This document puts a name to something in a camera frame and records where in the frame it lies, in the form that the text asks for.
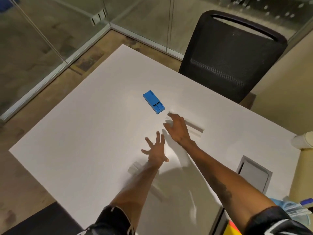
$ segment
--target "black office chair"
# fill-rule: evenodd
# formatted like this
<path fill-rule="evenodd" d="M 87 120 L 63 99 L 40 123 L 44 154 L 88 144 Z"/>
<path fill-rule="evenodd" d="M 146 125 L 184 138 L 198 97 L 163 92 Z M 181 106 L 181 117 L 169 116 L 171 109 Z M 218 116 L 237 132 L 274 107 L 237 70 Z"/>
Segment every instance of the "black office chair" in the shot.
<path fill-rule="evenodd" d="M 215 18 L 249 27 L 270 39 Z M 286 38 L 267 27 L 221 11 L 206 11 L 196 25 L 179 73 L 239 103 L 286 47 Z"/>

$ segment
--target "paper cup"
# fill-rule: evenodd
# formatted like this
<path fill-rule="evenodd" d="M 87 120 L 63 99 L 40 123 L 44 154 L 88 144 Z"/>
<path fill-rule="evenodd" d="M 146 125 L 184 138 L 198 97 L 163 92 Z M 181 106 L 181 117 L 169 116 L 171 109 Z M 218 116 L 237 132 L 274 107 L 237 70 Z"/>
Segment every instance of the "paper cup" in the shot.
<path fill-rule="evenodd" d="M 307 132 L 302 135 L 297 135 L 291 140 L 291 145 L 297 149 L 313 148 L 313 132 Z"/>

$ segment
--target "glass wall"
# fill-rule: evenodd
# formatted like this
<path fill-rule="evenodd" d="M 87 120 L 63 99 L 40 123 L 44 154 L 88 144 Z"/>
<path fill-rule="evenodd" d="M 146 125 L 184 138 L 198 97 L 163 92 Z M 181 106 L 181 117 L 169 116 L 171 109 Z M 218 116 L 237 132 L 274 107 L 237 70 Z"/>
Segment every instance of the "glass wall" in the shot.
<path fill-rule="evenodd" d="M 104 0 L 110 22 L 167 45 L 171 0 Z"/>
<path fill-rule="evenodd" d="M 205 11 L 217 10 L 269 27 L 290 39 L 313 16 L 313 0 L 175 0 L 170 49 L 184 54 Z"/>
<path fill-rule="evenodd" d="M 103 8 L 103 0 L 0 0 L 1 120 L 106 27 L 106 20 L 91 21 Z"/>
<path fill-rule="evenodd" d="M 107 18 L 94 25 L 91 18 L 102 10 Z M 182 58 L 208 10 L 241 16 L 287 39 L 308 22 L 306 31 L 313 27 L 313 0 L 0 0 L 0 119 L 108 24 Z"/>

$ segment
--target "wall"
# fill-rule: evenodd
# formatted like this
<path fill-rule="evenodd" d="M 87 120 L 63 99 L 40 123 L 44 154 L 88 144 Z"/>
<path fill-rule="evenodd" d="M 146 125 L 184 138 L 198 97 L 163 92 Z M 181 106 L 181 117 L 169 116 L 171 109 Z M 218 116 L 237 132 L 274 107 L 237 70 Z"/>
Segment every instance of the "wall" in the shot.
<path fill-rule="evenodd" d="M 264 85 L 251 109 L 296 134 L 313 131 L 312 44 L 313 32 L 276 64 L 271 82 Z M 302 150 L 290 191 L 292 201 L 313 198 L 312 168 L 313 149 Z"/>
<path fill-rule="evenodd" d="M 313 32 L 304 37 L 295 47 L 286 53 L 251 90 L 253 94 L 260 94 L 271 86 L 280 77 L 287 75 L 288 72 L 301 63 L 307 55 L 312 54 Z"/>
<path fill-rule="evenodd" d="M 251 109 L 296 134 L 313 131 L 313 46 L 306 42 L 313 44 L 313 32 L 289 52 L 288 61 L 281 59 L 285 69 L 273 74 L 277 80 L 256 96 Z"/>

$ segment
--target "motion blur hand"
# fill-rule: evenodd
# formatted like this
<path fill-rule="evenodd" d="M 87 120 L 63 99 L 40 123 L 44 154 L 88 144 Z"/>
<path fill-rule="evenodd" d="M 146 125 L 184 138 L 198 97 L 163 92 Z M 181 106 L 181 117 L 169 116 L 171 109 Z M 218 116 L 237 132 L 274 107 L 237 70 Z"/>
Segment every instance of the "motion blur hand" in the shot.
<path fill-rule="evenodd" d="M 171 126 L 169 123 L 164 123 L 163 125 L 172 139 L 181 146 L 184 143 L 191 142 L 184 118 L 180 117 L 178 114 L 168 113 L 167 115 L 172 118 L 173 126 Z"/>
<path fill-rule="evenodd" d="M 141 150 L 144 154 L 149 155 L 148 162 L 150 162 L 153 166 L 160 167 L 162 166 L 163 162 L 168 162 L 168 158 L 164 154 L 164 144 L 165 139 L 164 135 L 161 135 L 161 141 L 160 141 L 160 132 L 156 132 L 156 143 L 153 144 L 149 138 L 146 138 L 146 141 L 150 147 L 150 150 Z"/>

